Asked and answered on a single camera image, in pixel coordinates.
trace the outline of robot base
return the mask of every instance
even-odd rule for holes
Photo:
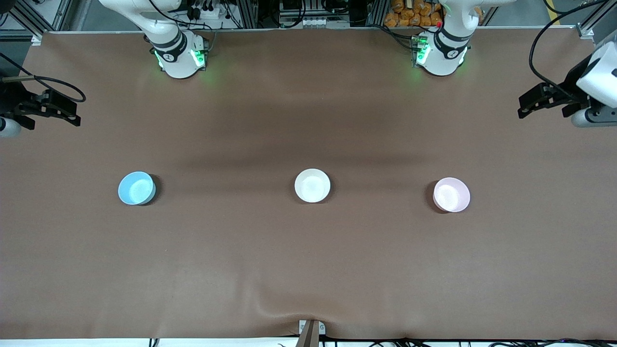
[[[159,58],[161,70],[173,78],[188,78],[199,70],[205,70],[208,59],[208,41],[192,31],[183,30],[186,35],[186,48],[175,62]]]
[[[414,52],[415,63],[422,66],[426,71],[437,76],[447,76],[456,71],[457,67],[463,63],[463,58],[467,48],[454,59],[448,59],[435,47],[434,33],[424,32],[419,36],[418,51]]]

